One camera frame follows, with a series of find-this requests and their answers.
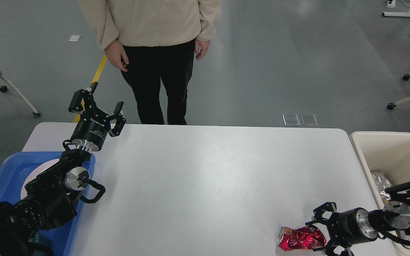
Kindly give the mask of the person right hand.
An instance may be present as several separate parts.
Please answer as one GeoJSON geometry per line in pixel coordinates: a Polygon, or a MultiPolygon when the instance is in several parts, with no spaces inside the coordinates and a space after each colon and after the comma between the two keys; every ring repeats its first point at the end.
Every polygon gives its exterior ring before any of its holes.
{"type": "Polygon", "coordinates": [[[105,49],[104,53],[107,60],[120,71],[127,72],[127,67],[129,65],[129,59],[124,50],[123,45],[118,39],[114,39],[105,49]]]}

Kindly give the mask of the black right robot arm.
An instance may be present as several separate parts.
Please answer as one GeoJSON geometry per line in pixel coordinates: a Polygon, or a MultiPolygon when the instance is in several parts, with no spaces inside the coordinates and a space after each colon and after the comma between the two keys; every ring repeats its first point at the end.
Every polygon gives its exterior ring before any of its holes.
{"type": "Polygon", "coordinates": [[[387,238],[410,246],[410,182],[387,188],[385,192],[390,200],[378,210],[367,211],[358,207],[340,213],[334,202],[315,208],[312,220],[306,225],[325,225],[329,234],[326,245],[316,251],[334,256],[335,248],[340,246],[342,256],[351,256],[353,245],[387,238]]]}

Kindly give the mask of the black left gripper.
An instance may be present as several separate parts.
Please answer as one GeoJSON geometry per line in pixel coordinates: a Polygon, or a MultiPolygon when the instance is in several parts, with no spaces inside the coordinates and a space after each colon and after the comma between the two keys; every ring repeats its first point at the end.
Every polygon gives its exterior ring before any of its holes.
{"type": "Polygon", "coordinates": [[[93,98],[98,86],[95,81],[86,89],[80,89],[73,94],[68,111],[80,115],[80,120],[75,127],[70,141],[76,146],[88,147],[91,151],[100,151],[109,134],[111,137],[120,136],[126,119],[122,114],[123,101],[117,102],[112,115],[101,110],[93,98]]]}

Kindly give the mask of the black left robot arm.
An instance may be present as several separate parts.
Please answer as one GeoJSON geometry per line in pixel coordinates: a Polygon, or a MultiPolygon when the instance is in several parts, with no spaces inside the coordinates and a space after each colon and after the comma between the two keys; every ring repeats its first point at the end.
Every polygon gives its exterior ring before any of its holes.
{"type": "Polygon", "coordinates": [[[106,188],[90,178],[83,167],[92,152],[100,151],[106,137],[119,136],[126,123],[123,102],[114,113],[101,110],[93,98],[98,82],[76,91],[68,107],[80,116],[70,139],[62,143],[59,161],[25,185],[27,196],[17,203],[0,202],[0,256],[32,256],[53,251],[32,241],[40,230],[62,227],[77,216],[75,204],[98,202],[106,188]]]}

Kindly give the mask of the person left hand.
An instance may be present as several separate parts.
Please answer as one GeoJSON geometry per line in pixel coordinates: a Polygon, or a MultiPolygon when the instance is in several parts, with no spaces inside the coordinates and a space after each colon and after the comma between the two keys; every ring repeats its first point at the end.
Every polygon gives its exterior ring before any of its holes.
{"type": "Polygon", "coordinates": [[[201,60],[208,52],[210,47],[210,40],[201,41],[200,39],[195,39],[195,59],[201,60]]]}

